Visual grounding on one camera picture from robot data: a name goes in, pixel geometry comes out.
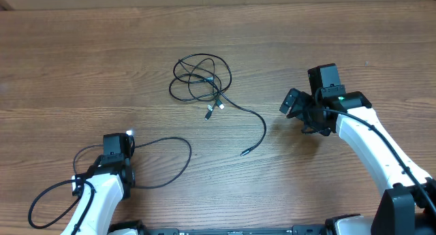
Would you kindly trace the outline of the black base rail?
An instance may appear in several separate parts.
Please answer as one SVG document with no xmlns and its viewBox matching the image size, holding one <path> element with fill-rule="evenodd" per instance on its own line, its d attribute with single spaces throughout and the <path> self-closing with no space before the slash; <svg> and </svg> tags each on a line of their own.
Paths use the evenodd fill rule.
<svg viewBox="0 0 436 235">
<path fill-rule="evenodd" d="M 325 225 L 293 225 L 290 228 L 234 228 L 178 230 L 176 228 L 146 229 L 149 235 L 326 235 Z"/>
</svg>

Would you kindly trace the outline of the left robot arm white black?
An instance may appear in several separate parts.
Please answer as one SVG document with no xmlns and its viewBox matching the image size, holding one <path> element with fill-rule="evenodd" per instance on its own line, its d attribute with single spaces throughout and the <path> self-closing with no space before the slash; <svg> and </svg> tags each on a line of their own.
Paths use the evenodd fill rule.
<svg viewBox="0 0 436 235">
<path fill-rule="evenodd" d="M 141 221 L 112 224 L 117 205 L 135 186 L 131 157 L 134 139 L 127 133 L 106 134 L 103 154 L 89 169 L 72 177 L 80 201 L 64 234 L 146 234 Z"/>
</svg>

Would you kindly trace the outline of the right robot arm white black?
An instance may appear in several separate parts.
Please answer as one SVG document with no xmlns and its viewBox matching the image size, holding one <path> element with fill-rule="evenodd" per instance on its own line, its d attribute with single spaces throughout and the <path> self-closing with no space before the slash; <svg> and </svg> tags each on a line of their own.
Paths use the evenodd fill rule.
<svg viewBox="0 0 436 235">
<path fill-rule="evenodd" d="M 358 156 L 381 195 L 375 216 L 341 215 L 293 234 L 434 234 L 435 179 L 414 163 L 380 123 L 371 102 L 345 90 L 334 63 L 307 72 L 310 93 L 290 89 L 280 111 L 303 134 L 337 134 Z"/>
</svg>

